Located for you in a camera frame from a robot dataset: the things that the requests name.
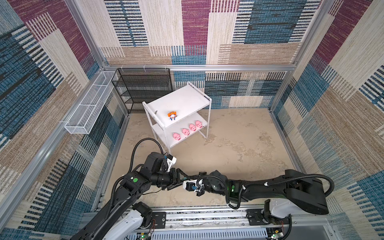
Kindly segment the pink rubber pig toy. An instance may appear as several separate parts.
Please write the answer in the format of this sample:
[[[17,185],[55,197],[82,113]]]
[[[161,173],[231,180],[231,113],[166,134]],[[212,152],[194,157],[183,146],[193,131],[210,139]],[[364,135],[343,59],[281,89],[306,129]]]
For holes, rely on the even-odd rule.
[[[196,128],[196,126],[194,124],[189,124],[189,128],[193,132],[195,132],[197,130],[197,128]]]
[[[190,135],[190,131],[189,131],[188,129],[185,129],[185,128],[182,129],[182,133],[183,133],[185,136],[189,136],[189,135]]]
[[[176,140],[176,141],[180,141],[181,140],[181,135],[179,133],[173,133],[173,138]]]
[[[195,124],[196,124],[196,127],[199,129],[201,129],[203,127],[203,123],[200,121],[196,121]]]

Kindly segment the orange crab Doraemon figure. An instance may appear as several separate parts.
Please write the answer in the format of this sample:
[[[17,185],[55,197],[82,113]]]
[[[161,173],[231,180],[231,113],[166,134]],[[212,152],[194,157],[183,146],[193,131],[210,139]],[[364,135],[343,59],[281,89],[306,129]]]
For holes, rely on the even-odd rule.
[[[168,118],[171,120],[171,121],[175,121],[176,120],[176,117],[177,117],[177,112],[176,111],[171,111],[168,113]]]

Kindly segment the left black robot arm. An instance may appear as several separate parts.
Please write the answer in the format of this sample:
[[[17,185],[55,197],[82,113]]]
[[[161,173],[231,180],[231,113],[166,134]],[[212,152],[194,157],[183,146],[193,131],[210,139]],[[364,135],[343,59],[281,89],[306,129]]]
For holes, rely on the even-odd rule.
[[[148,155],[142,165],[130,165],[118,178],[106,205],[71,238],[73,240],[119,240],[151,222],[152,210],[138,199],[151,186],[172,190],[181,186],[180,170],[173,166],[176,157],[163,150]]]

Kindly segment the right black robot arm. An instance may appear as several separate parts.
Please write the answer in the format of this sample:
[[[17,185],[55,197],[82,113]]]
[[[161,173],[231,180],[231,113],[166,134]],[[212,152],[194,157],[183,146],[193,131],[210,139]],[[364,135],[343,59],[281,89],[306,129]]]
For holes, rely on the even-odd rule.
[[[263,215],[265,222],[270,219],[284,219],[301,210],[313,215],[327,215],[329,209],[326,198],[335,188],[334,181],[325,175],[303,174],[286,170],[276,178],[245,181],[230,180],[219,171],[209,175],[200,174],[196,180],[184,185],[197,196],[212,193],[225,197],[226,204],[233,210],[242,202],[266,199]]]

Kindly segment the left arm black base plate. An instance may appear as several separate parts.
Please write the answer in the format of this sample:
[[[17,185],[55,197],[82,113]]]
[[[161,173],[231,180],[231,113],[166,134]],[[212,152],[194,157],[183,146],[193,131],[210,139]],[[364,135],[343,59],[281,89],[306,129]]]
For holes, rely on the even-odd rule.
[[[141,229],[164,229],[166,227],[166,212],[151,212],[143,218]]]

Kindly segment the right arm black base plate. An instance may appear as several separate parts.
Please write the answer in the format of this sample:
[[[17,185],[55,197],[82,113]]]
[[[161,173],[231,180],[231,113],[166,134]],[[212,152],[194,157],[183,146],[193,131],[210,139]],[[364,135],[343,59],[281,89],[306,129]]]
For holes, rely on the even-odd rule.
[[[279,219],[271,214],[264,213],[264,209],[248,209],[246,218],[250,226],[288,225],[290,223],[289,217]]]

